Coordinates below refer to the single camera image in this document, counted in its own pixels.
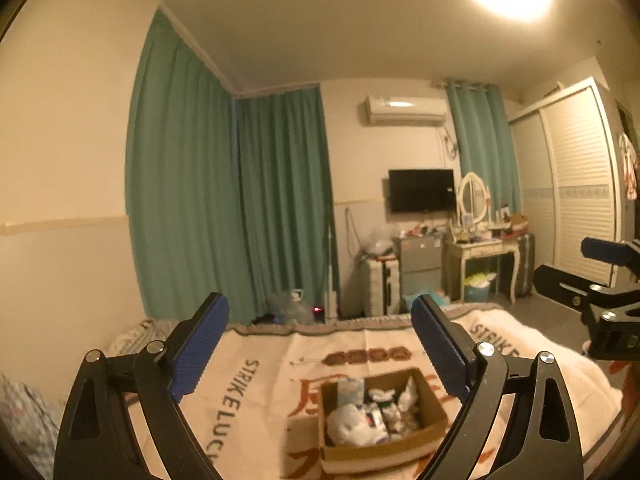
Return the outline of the white soft cloth bundle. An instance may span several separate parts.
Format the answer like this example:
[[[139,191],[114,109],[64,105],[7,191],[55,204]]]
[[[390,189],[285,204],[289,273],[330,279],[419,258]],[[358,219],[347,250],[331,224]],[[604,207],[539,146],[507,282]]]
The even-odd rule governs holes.
[[[372,388],[370,400],[378,407],[391,437],[405,437],[420,428],[418,421],[418,388],[412,377],[399,392],[395,389]]]

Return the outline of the floral tissue pack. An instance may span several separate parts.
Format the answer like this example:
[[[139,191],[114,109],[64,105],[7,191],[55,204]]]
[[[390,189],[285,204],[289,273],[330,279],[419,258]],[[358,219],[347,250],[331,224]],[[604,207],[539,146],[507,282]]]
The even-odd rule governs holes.
[[[381,412],[374,403],[337,408],[326,420],[326,433],[336,446],[363,448],[390,440]]]

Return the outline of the plaid cloth at left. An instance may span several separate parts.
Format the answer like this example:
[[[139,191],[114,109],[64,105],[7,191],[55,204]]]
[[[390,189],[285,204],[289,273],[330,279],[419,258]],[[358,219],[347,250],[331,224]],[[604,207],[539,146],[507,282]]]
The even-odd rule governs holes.
[[[47,402],[24,382],[2,375],[1,417],[38,472],[43,478],[52,479],[61,405]]]

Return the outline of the hanging pink garment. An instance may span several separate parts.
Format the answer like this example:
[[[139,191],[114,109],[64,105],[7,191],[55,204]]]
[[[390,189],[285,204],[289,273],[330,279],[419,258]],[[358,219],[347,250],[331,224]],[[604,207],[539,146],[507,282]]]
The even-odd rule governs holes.
[[[625,192],[628,200],[638,198],[637,169],[639,168],[637,152],[626,133],[618,138],[620,156],[622,156]]]

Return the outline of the white louvered wardrobe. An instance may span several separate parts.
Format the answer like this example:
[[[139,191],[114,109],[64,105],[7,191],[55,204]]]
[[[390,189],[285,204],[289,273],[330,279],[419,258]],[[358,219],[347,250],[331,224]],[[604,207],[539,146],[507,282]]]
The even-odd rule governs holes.
[[[630,281],[622,266],[582,255],[582,240],[622,242],[634,234],[623,184],[616,101],[589,77],[509,119],[521,210],[535,235],[535,264],[600,284]]]

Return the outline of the white dressing table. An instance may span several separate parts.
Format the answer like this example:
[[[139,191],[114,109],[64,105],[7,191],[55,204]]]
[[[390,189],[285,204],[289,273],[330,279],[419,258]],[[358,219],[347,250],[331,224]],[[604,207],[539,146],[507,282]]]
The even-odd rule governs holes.
[[[485,302],[495,292],[514,302],[533,291],[535,256],[533,234],[447,242],[442,253],[442,288],[452,300]]]

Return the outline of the checkered bed sheet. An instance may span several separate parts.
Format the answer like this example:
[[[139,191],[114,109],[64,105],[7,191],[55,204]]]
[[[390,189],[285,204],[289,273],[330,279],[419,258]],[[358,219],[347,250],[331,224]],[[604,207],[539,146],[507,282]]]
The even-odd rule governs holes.
[[[104,350],[106,356],[128,356],[140,352],[154,340],[165,340],[178,321],[145,318],[130,330],[118,335]]]

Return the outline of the white oval vanity mirror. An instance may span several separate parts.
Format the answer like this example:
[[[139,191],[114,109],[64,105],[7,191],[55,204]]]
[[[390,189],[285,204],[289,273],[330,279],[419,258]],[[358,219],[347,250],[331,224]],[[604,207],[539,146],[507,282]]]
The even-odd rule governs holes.
[[[458,217],[463,229],[479,226],[489,212],[489,188],[475,172],[468,172],[461,180],[457,192]]]

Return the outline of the grey mini fridge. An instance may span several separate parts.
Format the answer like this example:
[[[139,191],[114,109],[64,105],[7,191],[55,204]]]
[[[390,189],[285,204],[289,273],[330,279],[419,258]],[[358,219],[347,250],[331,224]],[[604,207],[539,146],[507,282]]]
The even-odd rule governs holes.
[[[399,261],[402,298],[442,288],[442,242],[434,236],[398,237],[395,240]]]

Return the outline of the green curtain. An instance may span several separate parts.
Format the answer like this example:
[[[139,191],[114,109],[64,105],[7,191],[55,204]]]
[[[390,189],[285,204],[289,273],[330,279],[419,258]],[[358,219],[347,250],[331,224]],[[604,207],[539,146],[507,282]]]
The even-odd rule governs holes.
[[[521,209],[518,166],[502,92],[493,84],[448,79],[446,93],[459,145],[462,174],[477,174],[491,197],[490,214]]]
[[[300,290],[337,289],[328,136],[321,92],[239,99],[152,19],[126,149],[126,211],[145,313],[187,318],[211,292],[246,324]]]

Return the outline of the brown cardboard box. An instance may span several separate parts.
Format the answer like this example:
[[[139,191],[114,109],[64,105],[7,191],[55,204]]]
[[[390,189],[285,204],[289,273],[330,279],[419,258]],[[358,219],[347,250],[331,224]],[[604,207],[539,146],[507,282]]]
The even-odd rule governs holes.
[[[319,455],[327,474],[368,474],[435,452],[449,425],[444,388],[416,367],[320,387]]]

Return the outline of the white storage cabinet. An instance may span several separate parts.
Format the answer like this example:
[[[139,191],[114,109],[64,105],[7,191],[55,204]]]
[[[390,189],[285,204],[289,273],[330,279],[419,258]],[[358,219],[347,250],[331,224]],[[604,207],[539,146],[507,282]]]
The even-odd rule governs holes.
[[[360,264],[363,311],[368,318],[399,314],[400,273],[397,259],[369,258]]]

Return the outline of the clear plastic bag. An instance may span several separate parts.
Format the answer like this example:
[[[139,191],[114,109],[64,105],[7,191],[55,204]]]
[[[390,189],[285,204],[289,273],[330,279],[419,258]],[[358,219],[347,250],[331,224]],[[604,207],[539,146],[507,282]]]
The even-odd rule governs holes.
[[[397,229],[393,224],[381,224],[377,226],[362,242],[363,252],[373,257],[389,254],[394,250],[396,234]]]

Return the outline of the clear water jug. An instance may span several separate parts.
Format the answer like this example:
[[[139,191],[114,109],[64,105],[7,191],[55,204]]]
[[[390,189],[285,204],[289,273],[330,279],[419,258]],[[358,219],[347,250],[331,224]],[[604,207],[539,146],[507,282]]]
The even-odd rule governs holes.
[[[303,289],[278,292],[272,297],[271,304],[280,324],[314,324],[314,309],[306,303]]]

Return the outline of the black wall television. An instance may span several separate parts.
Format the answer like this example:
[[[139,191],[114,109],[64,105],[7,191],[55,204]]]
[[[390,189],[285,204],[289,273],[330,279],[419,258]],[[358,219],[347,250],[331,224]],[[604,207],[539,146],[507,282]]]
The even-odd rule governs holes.
[[[388,172],[388,202],[393,214],[455,211],[451,169],[392,169]]]

